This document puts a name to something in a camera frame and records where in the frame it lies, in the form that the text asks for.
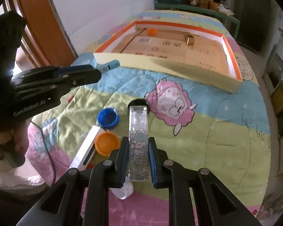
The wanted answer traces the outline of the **operator left hand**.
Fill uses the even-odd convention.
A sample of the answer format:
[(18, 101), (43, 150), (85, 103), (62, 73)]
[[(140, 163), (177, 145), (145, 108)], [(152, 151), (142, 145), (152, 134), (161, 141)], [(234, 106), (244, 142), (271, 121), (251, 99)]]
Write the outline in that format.
[[(15, 142), (15, 151), (25, 155), (29, 146), (29, 140), (27, 136), (28, 124), (27, 121), (16, 124), (12, 129), (5, 132), (0, 132), (0, 145), (6, 144), (11, 139)], [(0, 148), (0, 173), (7, 173), (12, 168), (4, 160), (5, 155)]]

